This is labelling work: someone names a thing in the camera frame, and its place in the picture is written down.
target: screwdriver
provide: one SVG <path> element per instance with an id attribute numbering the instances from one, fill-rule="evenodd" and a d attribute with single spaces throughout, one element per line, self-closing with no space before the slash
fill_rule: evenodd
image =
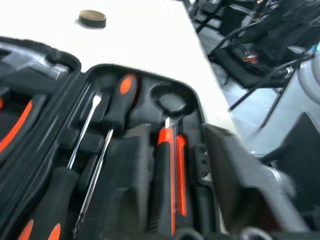
<path id="1" fill-rule="evenodd" d="M 110 129 L 107 133 L 102 152 L 95 166 L 89 188 L 86 192 L 86 196 L 80 210 L 80 214 L 78 216 L 78 219 L 72 231 L 74 239 L 78 236 L 81 225 L 85 220 L 85 216 L 90 204 L 90 200 L 93 196 L 95 186 L 98 181 L 98 177 L 103 165 L 105 153 L 107 151 L 110 140 L 114 132 L 117 135 L 122 134 L 125 128 L 126 115 L 129 112 L 132 106 L 132 103 L 134 102 L 136 92 L 137 92 L 137 78 L 133 74 L 125 75 L 120 80 L 119 84 L 114 90 L 109 111 L 103 118 L 104 124 L 106 126 L 109 126 Z"/>
<path id="2" fill-rule="evenodd" d="M 96 107 L 101 101 L 97 93 L 92 100 L 92 107 L 85 120 L 76 146 L 67 167 L 54 169 L 50 185 L 31 219 L 23 229 L 18 240 L 59 240 L 66 223 L 71 194 L 78 182 L 79 175 L 72 170 L 80 143 L 87 131 Z"/>

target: chair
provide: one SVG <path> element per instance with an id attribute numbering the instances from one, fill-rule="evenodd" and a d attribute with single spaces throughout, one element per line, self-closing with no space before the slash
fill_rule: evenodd
<path id="1" fill-rule="evenodd" d="M 245 16 L 250 15 L 255 8 L 255 0 L 220 0 L 218 3 L 206 1 L 200 6 L 202 15 L 206 16 L 204 21 L 195 20 L 200 25 L 196 28 L 196 32 L 209 27 L 219 32 L 220 35 L 226 36 L 235 29 L 241 27 L 242 20 Z M 210 20 L 215 19 L 221 21 L 219 27 L 208 24 Z"/>
<path id="2" fill-rule="evenodd" d="M 263 158 L 291 177 L 296 186 L 295 207 L 300 213 L 320 206 L 320 132 L 311 117 L 303 113 L 282 144 Z"/>
<path id="3" fill-rule="evenodd" d="M 276 67 L 273 66 L 273 70 L 266 75 L 257 74 L 253 72 L 251 68 L 244 66 L 242 62 L 234 57 L 234 55 L 230 52 L 230 45 L 221 48 L 227 41 L 232 42 L 242 32 L 253 28 L 257 24 L 259 24 L 259 22 L 251 23 L 231 32 L 208 54 L 208 59 L 210 60 L 210 62 L 221 66 L 227 72 L 228 77 L 226 78 L 224 85 L 228 83 L 228 79 L 230 76 L 242 88 L 248 89 L 248 92 L 229 108 L 229 112 L 234 110 L 247 97 L 249 97 L 255 90 L 259 88 L 281 89 L 280 92 L 277 91 L 277 97 L 260 126 L 260 128 L 263 128 L 267 124 L 269 118 L 271 117 L 271 114 L 275 110 L 277 104 L 279 103 L 281 97 L 287 89 L 290 80 L 296 70 L 300 67 L 302 62 L 314 58 L 316 55 L 316 51 L 314 50 L 311 54 L 309 54 L 308 50 L 306 49 L 289 46 L 288 49 L 291 50 L 291 53 L 296 56 L 294 60 Z M 274 79 L 275 75 L 280 71 L 286 71 L 286 77 Z"/>

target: white tabletop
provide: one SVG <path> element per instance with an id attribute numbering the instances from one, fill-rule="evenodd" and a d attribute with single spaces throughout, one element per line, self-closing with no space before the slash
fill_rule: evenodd
<path id="1" fill-rule="evenodd" d="M 80 10 L 106 15 L 104 29 L 76 23 Z M 0 35 L 42 42 L 76 56 L 85 72 L 112 63 L 172 78 L 198 94 L 207 123 L 236 133 L 182 2 L 174 0 L 27 0 L 1 6 Z"/>

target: gray floor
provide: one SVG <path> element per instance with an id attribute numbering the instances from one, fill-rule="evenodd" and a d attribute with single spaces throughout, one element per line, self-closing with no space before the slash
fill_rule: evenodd
<path id="1" fill-rule="evenodd" d="M 222 38 L 215 31 L 204 28 L 199 34 L 199 39 L 207 54 Z M 226 74 L 214 64 L 212 64 L 212 69 L 229 105 L 246 93 L 232 80 L 223 86 Z M 308 77 L 308 73 L 311 73 L 311 63 L 305 63 L 301 70 L 307 73 L 304 81 L 308 88 L 313 90 L 311 94 L 320 98 L 320 86 L 312 77 Z M 302 112 L 309 113 L 315 125 L 320 129 L 320 105 L 305 94 L 295 75 L 271 119 L 262 130 L 259 130 L 276 96 L 272 89 L 259 89 L 231 112 L 233 123 L 243 144 L 254 155 L 264 155 L 278 147 Z"/>

